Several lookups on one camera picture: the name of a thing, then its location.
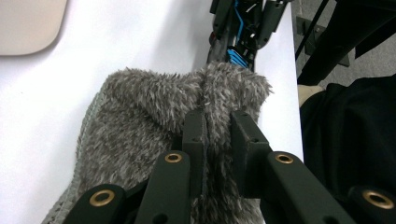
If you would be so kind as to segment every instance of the fuzzy gray cloth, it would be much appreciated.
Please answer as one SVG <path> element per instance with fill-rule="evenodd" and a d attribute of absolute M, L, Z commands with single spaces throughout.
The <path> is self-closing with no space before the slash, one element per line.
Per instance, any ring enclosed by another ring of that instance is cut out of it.
<path fill-rule="evenodd" d="M 62 223 L 94 186 L 130 189 L 148 178 L 157 157 L 181 135 L 185 115 L 199 107 L 208 129 L 207 186 L 192 202 L 191 222 L 262 223 L 258 200 L 238 196 L 229 129 L 234 110 L 257 120 L 269 93 L 265 77 L 228 63 L 183 76 L 137 69 L 109 76 L 83 120 L 74 178 L 43 223 Z"/>

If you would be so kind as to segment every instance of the screw hole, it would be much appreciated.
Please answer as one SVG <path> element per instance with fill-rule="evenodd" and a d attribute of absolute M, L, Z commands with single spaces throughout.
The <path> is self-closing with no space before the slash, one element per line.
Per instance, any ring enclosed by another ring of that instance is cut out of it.
<path fill-rule="evenodd" d="M 182 158 L 181 155 L 177 153 L 171 153 L 165 156 L 165 160 L 171 163 L 179 162 L 181 161 L 181 158 Z"/>
<path fill-rule="evenodd" d="M 379 196 L 377 196 L 377 195 L 370 195 L 370 198 L 371 198 L 373 201 L 376 201 L 377 203 L 386 203 L 386 202 L 387 202 L 387 201 L 385 201 L 384 198 L 381 198 L 381 197 L 379 197 Z"/>
<path fill-rule="evenodd" d="M 282 163 L 286 163 L 286 164 L 289 164 L 289 163 L 293 162 L 293 158 L 292 157 L 284 155 L 284 154 L 276 155 L 276 160 L 280 161 Z"/>
<path fill-rule="evenodd" d="M 166 214 L 158 214 L 152 219 L 153 224 L 164 224 L 168 221 L 168 216 Z"/>
<path fill-rule="evenodd" d="M 106 199 L 108 199 L 110 197 L 110 194 L 108 194 L 108 193 L 103 193 L 103 194 L 99 194 L 98 196 L 96 196 L 96 201 L 98 201 L 98 202 L 102 202 L 102 201 L 104 201 L 104 200 L 106 200 Z"/>

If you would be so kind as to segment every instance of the black fabric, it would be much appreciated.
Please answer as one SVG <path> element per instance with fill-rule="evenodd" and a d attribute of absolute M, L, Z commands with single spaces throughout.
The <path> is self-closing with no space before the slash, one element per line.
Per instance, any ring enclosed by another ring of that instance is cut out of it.
<path fill-rule="evenodd" d="M 396 75 L 330 84 L 300 112 L 304 163 L 335 198 L 362 185 L 396 195 Z"/>
<path fill-rule="evenodd" d="M 359 58 L 361 55 L 365 54 L 369 50 L 375 48 L 392 35 L 396 33 L 396 12 L 395 18 L 393 20 L 388 21 L 385 25 L 380 27 L 378 30 L 373 32 L 367 38 L 365 38 L 362 42 L 359 43 L 355 48 L 355 59 Z"/>

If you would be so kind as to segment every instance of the white surface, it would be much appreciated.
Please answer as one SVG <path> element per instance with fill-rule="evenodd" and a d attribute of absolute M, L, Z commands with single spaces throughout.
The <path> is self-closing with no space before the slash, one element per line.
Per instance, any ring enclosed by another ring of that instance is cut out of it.
<path fill-rule="evenodd" d="M 59 42 L 0 57 L 0 220 L 40 223 L 70 183 L 85 111 L 124 67 L 186 73 L 205 65 L 210 1 L 76 1 Z M 257 57 L 272 94 L 260 126 L 273 150 L 302 157 L 290 6 Z"/>

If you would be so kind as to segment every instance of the black plastic bracket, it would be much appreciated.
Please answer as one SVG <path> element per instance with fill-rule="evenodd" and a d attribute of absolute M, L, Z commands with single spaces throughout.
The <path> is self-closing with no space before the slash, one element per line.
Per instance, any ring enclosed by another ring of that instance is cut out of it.
<path fill-rule="evenodd" d="M 288 2 L 266 1 L 262 12 L 261 29 L 257 38 L 257 47 L 261 49 L 270 40 L 272 32 L 275 32 L 282 19 Z"/>
<path fill-rule="evenodd" d="M 231 146 L 239 194 L 245 198 L 260 198 L 265 183 L 261 175 L 263 160 L 259 158 L 266 158 L 272 150 L 254 120 L 244 111 L 231 113 Z"/>
<path fill-rule="evenodd" d="M 359 223 L 395 223 L 396 197 L 383 189 L 356 186 L 349 191 L 348 200 Z"/>
<path fill-rule="evenodd" d="M 311 24 L 312 21 L 297 17 L 296 23 L 297 23 L 297 35 L 308 35 L 306 32 L 308 30 L 309 25 Z M 320 25 L 315 25 L 314 29 L 312 32 L 309 34 L 308 39 L 305 42 L 304 49 L 305 49 L 305 54 L 307 55 L 312 55 L 317 48 L 318 42 L 320 40 L 320 36 L 323 34 L 323 32 L 326 30 L 326 27 L 320 26 Z M 350 62 L 349 62 L 349 57 L 346 55 L 338 64 L 343 65 L 344 67 L 349 67 Z"/>
<path fill-rule="evenodd" d="M 224 27 L 226 25 L 227 16 L 231 9 L 233 0 L 213 0 L 210 12 L 215 14 L 213 20 L 213 32 L 218 39 L 221 38 Z"/>
<path fill-rule="evenodd" d="M 190 223 L 190 215 L 190 157 L 165 152 L 151 173 L 135 223 Z"/>
<path fill-rule="evenodd" d="M 280 217 L 287 217 L 287 223 L 355 223 L 298 157 L 271 152 L 262 171 L 269 185 L 262 203 L 280 204 L 285 211 Z M 262 210 L 262 214 L 274 219 L 266 211 Z"/>
<path fill-rule="evenodd" d="M 182 151 L 191 159 L 190 196 L 199 197 L 205 190 L 207 151 L 206 120 L 202 109 L 192 110 L 184 119 Z"/>
<path fill-rule="evenodd" d="M 125 191 L 117 185 L 104 184 L 86 191 L 66 217 L 64 224 L 122 223 Z"/>

